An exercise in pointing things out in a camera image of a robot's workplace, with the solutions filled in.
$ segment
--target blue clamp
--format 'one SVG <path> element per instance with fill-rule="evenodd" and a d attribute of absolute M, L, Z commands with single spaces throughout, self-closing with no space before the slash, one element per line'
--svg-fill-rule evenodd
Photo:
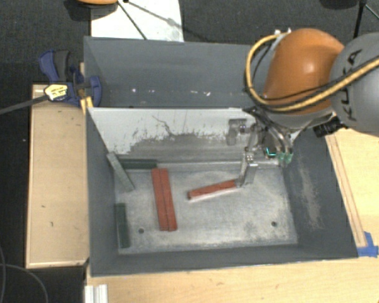
<path fill-rule="evenodd" d="M 102 86 L 98 76 L 91 76 L 90 81 L 85 83 L 84 76 L 78 68 L 68 64 L 69 51 L 47 50 L 39 57 L 39 67 L 49 79 L 51 84 L 61 82 L 68 86 L 68 97 L 62 100 L 75 107 L 80 106 L 81 97 L 78 90 L 85 91 L 90 88 L 94 107 L 98 107 L 101 102 Z"/>
<path fill-rule="evenodd" d="M 374 257 L 377 258 L 379 255 L 379 246 L 373 244 L 372 236 L 369 232 L 364 231 L 366 238 L 366 247 L 357 248 L 359 257 Z"/>

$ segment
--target gray box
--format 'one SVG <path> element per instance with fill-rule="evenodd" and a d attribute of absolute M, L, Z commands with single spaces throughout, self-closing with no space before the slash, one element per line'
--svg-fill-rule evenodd
<path fill-rule="evenodd" d="M 357 257 L 326 142 L 312 131 L 296 140 L 288 167 L 259 170 L 254 183 L 240 191 L 196 203 L 186 199 L 191 188 L 231 179 L 239 172 L 247 136 L 239 136 L 234 146 L 228 146 L 225 135 L 229 119 L 246 119 L 247 125 L 253 121 L 240 109 L 250 106 L 250 100 L 242 92 L 235 93 L 243 84 L 248 49 L 242 45 L 85 40 L 86 74 L 100 75 L 105 95 L 102 105 L 112 107 L 87 112 L 92 276 Z M 101 51 L 109 51 L 108 58 Z M 188 52 L 192 57 L 186 62 Z M 146 61 L 150 55 L 152 64 Z M 180 59 L 180 65 L 171 67 L 174 62 L 169 57 Z M 126 76 L 132 59 L 138 62 L 138 72 Z M 188 92 L 192 84 L 200 84 L 196 73 L 203 71 L 201 66 L 192 67 L 194 59 L 220 64 L 214 67 L 214 79 L 207 82 L 212 91 L 209 96 Z M 147 64 L 147 76 L 137 79 L 141 61 Z M 180 97 L 169 97 L 169 88 L 163 89 L 175 79 L 168 82 L 170 76 L 158 77 L 158 73 L 169 71 L 179 81 L 185 78 L 176 86 L 175 95 Z M 149 80 L 161 89 L 159 97 L 153 98 L 150 92 L 135 98 L 126 89 L 135 84 L 144 91 Z M 184 104 L 181 97 L 190 94 Z M 137 109 L 143 102 L 146 109 Z M 123 192 L 114 178 L 107 160 L 110 152 L 122 165 L 147 163 L 126 167 L 134 191 Z M 169 169 L 178 224 L 175 232 L 158 230 L 148 169 L 154 163 Z M 126 206 L 128 248 L 118 246 L 116 203 Z"/>

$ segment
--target blue tape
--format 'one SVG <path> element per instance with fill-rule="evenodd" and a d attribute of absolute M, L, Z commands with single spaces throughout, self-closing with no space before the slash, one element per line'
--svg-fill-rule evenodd
<path fill-rule="evenodd" d="M 374 257 L 377 258 L 379 255 L 379 246 L 373 244 L 372 236 L 369 232 L 364 231 L 366 238 L 366 247 L 357 248 L 359 257 Z"/>

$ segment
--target wooden panel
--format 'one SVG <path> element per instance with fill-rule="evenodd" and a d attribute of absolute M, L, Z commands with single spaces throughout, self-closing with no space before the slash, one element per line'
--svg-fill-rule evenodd
<path fill-rule="evenodd" d="M 34 86 L 33 97 L 45 86 Z M 32 107 L 26 267 L 72 266 L 88 258 L 84 124 L 80 109 Z"/>

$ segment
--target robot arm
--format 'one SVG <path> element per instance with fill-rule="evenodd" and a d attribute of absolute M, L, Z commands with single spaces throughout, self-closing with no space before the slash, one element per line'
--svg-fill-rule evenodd
<path fill-rule="evenodd" d="M 280 42 L 263 60 L 269 62 L 268 71 L 260 73 L 264 84 L 257 91 L 251 62 L 271 40 Z M 291 158 L 289 145 L 307 128 L 317 136 L 346 127 L 379 137 L 379 33 L 360 36 L 345 47 L 315 29 L 265 37 L 248 55 L 246 85 L 256 103 L 249 112 L 269 137 L 260 138 L 256 149 L 276 154 L 280 162 Z"/>

